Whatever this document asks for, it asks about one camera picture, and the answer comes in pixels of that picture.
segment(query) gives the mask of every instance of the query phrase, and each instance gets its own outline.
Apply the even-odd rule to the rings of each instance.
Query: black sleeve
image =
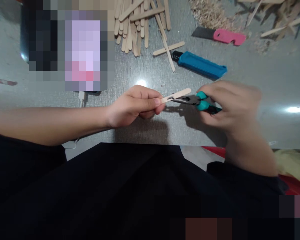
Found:
[[[48,147],[0,135],[0,203],[65,162],[62,146]]]
[[[246,216],[279,217],[279,195],[284,195],[287,185],[278,177],[257,175],[221,162],[209,163],[207,172]]]

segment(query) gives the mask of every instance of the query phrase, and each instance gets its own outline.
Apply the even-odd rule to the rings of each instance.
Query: pink handle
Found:
[[[235,46],[240,46],[246,40],[246,36],[241,33],[233,33],[224,29],[217,29],[213,34],[213,39],[223,43],[231,43],[234,41]]]

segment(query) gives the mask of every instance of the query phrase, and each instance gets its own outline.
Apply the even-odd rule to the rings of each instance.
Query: hand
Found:
[[[110,127],[129,126],[138,116],[148,119],[160,114],[165,107],[163,96],[150,88],[135,85],[108,107]]]
[[[261,100],[258,88],[221,80],[202,86],[197,92],[200,91],[222,106],[222,111],[214,115],[201,111],[203,123],[220,128],[226,133],[245,131],[255,126]]]

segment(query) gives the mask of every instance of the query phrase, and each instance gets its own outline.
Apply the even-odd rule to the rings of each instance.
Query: table surface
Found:
[[[0,79],[16,81],[16,86],[0,84],[0,110],[14,107],[52,106],[78,107],[78,93],[34,92],[29,66],[20,57],[19,5],[0,0]],[[223,1],[227,12],[235,13],[240,7]],[[263,93],[258,120],[267,141],[273,148],[300,149],[300,112],[290,113],[289,107],[300,107],[300,33],[296,40],[285,37],[268,50],[256,50],[257,34],[271,29],[274,16],[260,26],[255,19],[249,26],[252,37],[240,46],[215,43],[190,37],[196,28],[187,0],[170,1],[172,29],[166,32],[168,45],[185,41],[180,51],[190,51],[219,65],[226,65],[226,80],[257,86]],[[187,69],[178,67],[172,72],[166,54],[156,58],[152,52],[163,48],[155,19],[150,20],[149,48],[142,48],[140,57],[115,50],[115,82],[99,96],[89,95],[87,106],[105,106],[116,100],[135,84],[156,89],[163,96],[191,88],[192,92],[212,81]],[[82,141],[123,142],[172,145],[224,146],[225,136],[220,131],[204,126],[192,106],[169,102],[160,115],[151,120],[137,119],[131,126],[89,136]]]

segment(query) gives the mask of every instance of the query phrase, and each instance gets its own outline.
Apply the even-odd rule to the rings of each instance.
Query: yellow fabric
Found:
[[[300,181],[300,151],[282,149],[274,154],[279,174],[293,176]]]

